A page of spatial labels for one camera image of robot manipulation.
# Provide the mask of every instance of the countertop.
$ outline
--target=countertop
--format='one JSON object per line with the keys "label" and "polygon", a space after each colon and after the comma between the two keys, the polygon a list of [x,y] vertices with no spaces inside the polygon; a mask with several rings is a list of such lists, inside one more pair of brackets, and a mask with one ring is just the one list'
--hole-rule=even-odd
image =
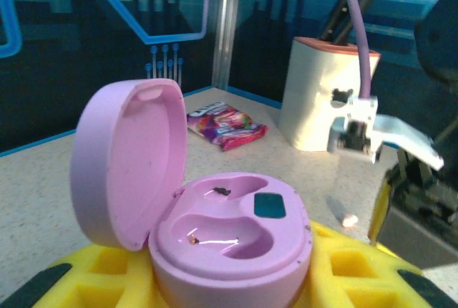
{"label": "countertop", "polygon": [[[230,171],[271,175],[300,193],[310,218],[367,241],[381,179],[396,162],[393,149],[384,151],[376,165],[301,152],[276,128],[279,110],[273,107],[217,89],[188,96],[185,103],[190,112],[221,100],[270,130],[264,138],[226,153],[189,132],[184,183]],[[70,200],[73,139],[70,135],[0,158],[0,302],[53,261],[89,244]],[[329,208],[336,204],[359,217],[354,229],[341,227]],[[458,300],[458,265],[429,270],[426,275]]]}

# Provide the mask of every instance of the pink plastic case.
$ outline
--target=pink plastic case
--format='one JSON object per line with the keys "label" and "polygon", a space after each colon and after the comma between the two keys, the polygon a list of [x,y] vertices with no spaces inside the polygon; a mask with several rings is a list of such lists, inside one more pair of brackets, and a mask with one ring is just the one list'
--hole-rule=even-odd
{"label": "pink plastic case", "polygon": [[104,246],[148,246],[171,307],[287,307],[312,248],[301,198],[252,173],[181,187],[186,143],[185,104],[174,81],[99,90],[82,113],[72,154],[72,201],[83,232]]}

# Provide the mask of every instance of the open case lid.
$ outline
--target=open case lid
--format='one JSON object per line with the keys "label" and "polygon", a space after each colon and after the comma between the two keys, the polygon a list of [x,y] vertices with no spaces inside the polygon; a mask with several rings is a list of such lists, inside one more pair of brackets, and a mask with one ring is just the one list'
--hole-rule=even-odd
{"label": "open case lid", "polygon": [[94,243],[140,250],[180,187],[186,111],[168,79],[116,82],[85,107],[70,183],[81,229]]}

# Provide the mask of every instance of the colorful snack packet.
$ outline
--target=colorful snack packet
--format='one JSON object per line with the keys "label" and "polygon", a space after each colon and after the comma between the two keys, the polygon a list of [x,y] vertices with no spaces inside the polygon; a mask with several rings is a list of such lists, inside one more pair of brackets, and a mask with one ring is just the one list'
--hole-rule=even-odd
{"label": "colorful snack packet", "polygon": [[214,102],[187,114],[187,126],[224,152],[263,137],[267,125],[258,124],[250,116],[224,102]]}

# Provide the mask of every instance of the small white pebble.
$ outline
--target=small white pebble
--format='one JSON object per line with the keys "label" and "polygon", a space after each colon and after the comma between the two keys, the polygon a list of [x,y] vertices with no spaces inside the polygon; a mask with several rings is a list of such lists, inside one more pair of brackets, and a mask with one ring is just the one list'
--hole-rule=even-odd
{"label": "small white pebble", "polygon": [[342,226],[345,228],[351,228],[358,223],[358,216],[356,215],[345,215],[342,220]]}

